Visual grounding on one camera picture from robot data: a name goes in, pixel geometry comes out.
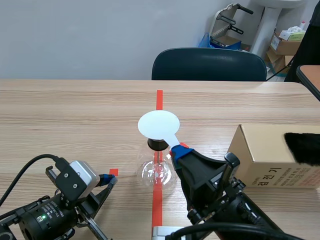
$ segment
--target white sink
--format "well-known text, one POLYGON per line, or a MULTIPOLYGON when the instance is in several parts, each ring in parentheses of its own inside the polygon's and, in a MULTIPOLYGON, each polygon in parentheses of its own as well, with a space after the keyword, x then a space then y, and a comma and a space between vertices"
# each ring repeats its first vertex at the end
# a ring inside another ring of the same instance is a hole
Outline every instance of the white sink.
POLYGON ((305 4, 308 0, 253 0, 264 6, 264 14, 259 24, 258 31, 253 40, 250 52, 264 58, 271 41, 272 34, 277 25, 282 9, 294 9, 305 4))
POLYGON ((253 0, 257 4, 273 9, 294 9, 305 4, 307 0, 253 0))

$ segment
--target red tape line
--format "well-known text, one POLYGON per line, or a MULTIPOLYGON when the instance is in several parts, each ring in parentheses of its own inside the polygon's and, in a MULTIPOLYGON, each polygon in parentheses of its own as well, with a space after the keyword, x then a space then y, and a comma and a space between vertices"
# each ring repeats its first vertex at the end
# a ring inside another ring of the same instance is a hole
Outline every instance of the red tape line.
POLYGON ((119 169, 118 168, 111 168, 111 169, 109 169, 109 174, 113 174, 116 177, 118 177, 119 169))
MULTIPOLYGON (((164 91, 157 90, 156 91, 156 110, 163 110, 164 103, 164 91)), ((156 164, 158 160, 158 152, 154 153, 154 164, 156 164)), ((163 160, 162 152, 159 153, 159 161, 160 163, 163 160)), ((162 226, 163 224, 163 192, 162 192, 162 183, 161 180, 156 181, 153 185, 153 193, 152 193, 152 229, 156 226, 162 226)))

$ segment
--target black chair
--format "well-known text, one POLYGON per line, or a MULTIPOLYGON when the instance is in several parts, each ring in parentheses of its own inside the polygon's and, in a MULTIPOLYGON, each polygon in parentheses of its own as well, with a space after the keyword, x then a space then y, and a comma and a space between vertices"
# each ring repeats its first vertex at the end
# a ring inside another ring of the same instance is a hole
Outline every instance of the black chair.
POLYGON ((174 48, 160 53, 152 80, 264 82, 267 70, 261 57, 219 48, 174 48))

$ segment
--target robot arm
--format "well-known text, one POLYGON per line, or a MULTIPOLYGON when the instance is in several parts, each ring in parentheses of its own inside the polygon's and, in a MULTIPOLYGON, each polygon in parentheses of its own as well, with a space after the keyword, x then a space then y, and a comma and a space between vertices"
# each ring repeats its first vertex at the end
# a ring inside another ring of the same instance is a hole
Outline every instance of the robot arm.
MULTIPOLYGON (((283 233, 242 192, 245 184, 234 177, 240 161, 233 153, 227 153, 225 161, 220 161, 205 157, 192 148, 177 145, 171 149, 171 156, 187 202, 187 217, 193 225, 197 225, 183 229, 198 228, 198 231, 186 234, 186 240, 204 239, 213 232, 213 223, 216 225, 214 231, 221 240, 276 240, 280 239, 280 235, 288 236, 281 239, 299 239, 283 233), (250 227, 251 231, 236 231, 243 224, 250 227), (258 235, 262 229, 268 232, 268 237, 258 235)), ((175 236, 175 233, 168 235, 166 240, 173 240, 175 236)))
POLYGON ((98 240, 108 240, 94 218, 117 183, 117 178, 110 174, 96 174, 84 161, 68 163, 62 157, 49 154, 40 155, 34 159, 41 158, 52 158, 55 166, 60 170, 58 175, 55 174, 52 166, 45 170, 46 175, 57 187, 57 191, 51 198, 42 197, 38 201, 0 216, 2 220, 0 221, 0 240, 16 239, 9 228, 12 224, 19 224, 26 240, 68 240, 75 234, 75 226, 88 227, 98 240), (92 193, 95 187, 106 185, 107 187, 97 195, 92 193))

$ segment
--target wood grain surface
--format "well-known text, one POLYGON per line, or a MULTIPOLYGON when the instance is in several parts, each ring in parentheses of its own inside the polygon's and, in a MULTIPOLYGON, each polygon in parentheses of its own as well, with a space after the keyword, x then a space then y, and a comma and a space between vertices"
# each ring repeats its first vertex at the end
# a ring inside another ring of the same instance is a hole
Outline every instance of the wood grain surface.
MULTIPOLYGON (((139 118, 163 108, 181 123, 177 137, 200 153, 223 159, 238 124, 320 122, 320 103, 302 85, 289 82, 0 80, 0 195, 33 157, 54 154, 87 161, 98 173, 119 168, 119 181, 96 217, 115 240, 151 237, 152 193, 136 178, 136 154, 146 139, 139 118)), ((0 208, 3 214, 54 186, 45 175, 49 159, 35 163, 0 208)), ((320 235, 320 192, 316 189, 246 188, 245 192, 283 231, 307 239, 320 235)), ((180 182, 164 193, 163 225, 187 226, 180 182)), ((19 228, 13 227, 22 240, 19 228)), ((76 229, 74 240, 94 240, 76 229)), ((215 234, 210 239, 218 239, 215 234)))

